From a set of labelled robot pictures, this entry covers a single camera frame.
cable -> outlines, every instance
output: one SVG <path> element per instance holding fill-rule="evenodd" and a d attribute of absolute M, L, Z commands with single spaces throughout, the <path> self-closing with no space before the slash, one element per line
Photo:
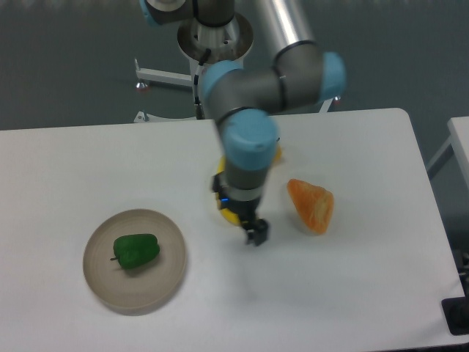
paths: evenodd
<path fill-rule="evenodd" d="M 208 61 L 210 58 L 212 51 L 207 48 L 205 49 L 204 55 L 202 55 L 202 58 L 199 61 L 199 65 L 197 66 L 196 69 L 196 74 L 193 76 L 193 91 L 194 91 L 194 101 L 193 104 L 196 106 L 196 118 L 198 120 L 203 120 L 204 115 L 202 113 L 202 107 L 200 103 L 200 98 L 199 98 L 199 76 L 202 73 L 202 69 L 205 65 L 205 62 Z"/>

metal stand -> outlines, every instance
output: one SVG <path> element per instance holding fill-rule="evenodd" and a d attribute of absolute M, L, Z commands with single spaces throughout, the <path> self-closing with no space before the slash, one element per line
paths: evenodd
<path fill-rule="evenodd" d="M 190 75 L 150 70 L 148 68 L 140 68 L 137 59 L 135 59 L 135 73 L 137 75 L 137 78 L 139 79 L 139 82 L 136 86 L 137 89 L 147 88 L 142 86 L 142 84 L 145 84 L 145 81 L 171 84 L 174 86 L 186 87 L 190 89 L 192 89 L 193 86 L 192 78 Z"/>
<path fill-rule="evenodd" d="M 191 121 L 196 120 L 195 117 L 188 117 L 185 119 L 167 119 L 165 117 L 159 117 L 155 115 L 147 114 L 145 111 L 139 111 L 138 114 L 133 119 L 134 123 L 144 123 L 144 122 L 177 122 L 177 121 Z"/>

yellow object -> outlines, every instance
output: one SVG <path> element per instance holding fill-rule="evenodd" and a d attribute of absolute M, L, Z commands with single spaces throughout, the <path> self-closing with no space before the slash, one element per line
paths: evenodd
<path fill-rule="evenodd" d="M 281 148 L 280 148 L 280 145 L 277 143 L 277 152 L 276 152 L 276 156 L 273 159 L 273 163 L 276 163 L 277 161 L 279 161 L 280 158 L 281 158 Z M 224 170 L 225 170 L 225 157 L 223 156 L 220 159 L 220 163 L 218 164 L 217 174 L 219 174 L 220 172 Z M 218 198 L 218 194 L 216 194 L 216 201 L 217 201 L 218 208 L 220 208 L 220 199 Z M 230 224 L 233 224 L 234 226 L 240 226 L 240 220 L 235 213 L 231 212 L 228 209 L 221 209 L 220 214 Z"/>

white table leg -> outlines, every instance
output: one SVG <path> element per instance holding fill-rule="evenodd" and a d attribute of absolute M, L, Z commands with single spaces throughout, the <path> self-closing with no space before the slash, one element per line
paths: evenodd
<path fill-rule="evenodd" d="M 426 167 L 426 173 L 428 178 L 431 180 L 446 162 L 454 155 L 453 146 L 451 145 L 451 137 L 443 143 L 440 149 L 435 153 L 433 158 L 430 159 Z"/>

white table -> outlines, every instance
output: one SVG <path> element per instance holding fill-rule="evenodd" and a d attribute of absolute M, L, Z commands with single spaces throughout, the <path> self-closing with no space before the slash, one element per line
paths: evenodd
<path fill-rule="evenodd" d="M 407 114 L 276 117 L 284 160 L 255 248 L 209 192 L 221 152 L 210 121 L 0 133 L 2 351 L 378 351 L 451 345 L 440 301 L 462 288 Z M 285 185 L 330 189 L 328 233 L 303 233 Z M 93 231 L 132 208 L 185 236 L 185 281 L 141 317 L 87 287 Z"/>
<path fill-rule="evenodd" d="M 453 117 L 448 121 L 448 128 L 450 137 L 430 159 L 426 170 L 431 180 L 455 155 L 469 187 L 469 117 Z"/>

